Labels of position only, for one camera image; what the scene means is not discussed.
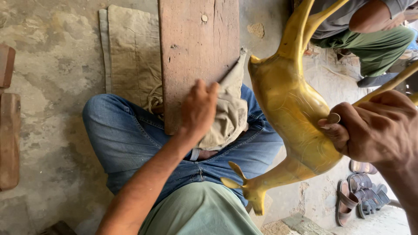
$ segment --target wooden block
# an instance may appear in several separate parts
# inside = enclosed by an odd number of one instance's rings
[[[159,0],[164,125],[172,135],[196,79],[221,80],[240,56],[238,0]]]
[[[403,12],[405,20],[416,20],[418,19],[418,10],[406,10]]]
[[[20,96],[0,97],[0,191],[19,182]]]
[[[15,55],[13,48],[0,44],[0,87],[10,87]]]

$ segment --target gray shirt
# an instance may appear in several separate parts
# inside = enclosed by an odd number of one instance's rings
[[[334,4],[337,0],[315,0],[313,3],[310,15],[321,12]],[[334,14],[330,15],[315,31],[312,38],[322,39],[327,38],[337,33],[340,33],[348,29],[348,23],[350,22],[353,14],[362,7],[369,0],[349,0]],[[384,2],[390,11],[391,18],[395,18],[399,13],[405,11],[405,9],[416,2],[416,0],[381,0]]]

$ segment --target green pants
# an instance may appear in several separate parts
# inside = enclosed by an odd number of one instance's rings
[[[362,76],[379,76],[392,66],[414,40],[414,32],[398,26],[387,31],[354,33],[343,31],[323,39],[311,39],[322,48],[348,48],[360,58]]]

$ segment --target hand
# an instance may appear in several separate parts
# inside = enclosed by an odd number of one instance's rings
[[[389,24],[382,28],[382,31],[390,30],[395,27],[398,27],[402,24],[402,22],[405,21],[405,16],[403,13],[400,13],[398,16],[396,16],[395,19],[389,20]]]
[[[215,120],[219,84],[214,82],[206,87],[202,79],[196,80],[181,105],[182,123],[180,132],[200,141]]]
[[[390,90],[354,107],[347,102],[331,112],[339,124],[318,121],[335,149],[350,158],[391,168],[418,157],[418,112],[403,94]]]

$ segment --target brass deer statue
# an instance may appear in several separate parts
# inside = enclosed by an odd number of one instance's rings
[[[303,77],[302,55],[318,26],[348,0],[339,0],[328,9],[309,16],[314,0],[304,0],[289,18],[277,52],[265,59],[251,56],[248,62],[255,97],[268,122],[282,137],[286,158],[275,168],[246,179],[239,166],[229,162],[242,178],[243,185],[221,177],[229,188],[241,188],[257,215],[264,214],[268,189],[306,180],[333,168],[342,158],[333,143],[317,125],[327,118],[329,108],[322,96]],[[393,80],[354,103],[393,89],[418,70],[418,62]],[[418,96],[411,96],[417,104]]]

